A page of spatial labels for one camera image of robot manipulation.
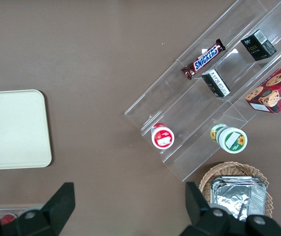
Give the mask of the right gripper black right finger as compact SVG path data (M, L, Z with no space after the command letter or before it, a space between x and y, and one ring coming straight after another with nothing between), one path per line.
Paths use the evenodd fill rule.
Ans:
M186 183L185 204L191 225L180 236L226 236L229 214L223 209L211 208L195 182Z

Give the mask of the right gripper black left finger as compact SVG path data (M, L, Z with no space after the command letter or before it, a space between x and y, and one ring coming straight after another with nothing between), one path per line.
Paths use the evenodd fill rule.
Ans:
M16 221L19 236L58 236L75 209L72 182L64 183L41 207L24 212Z

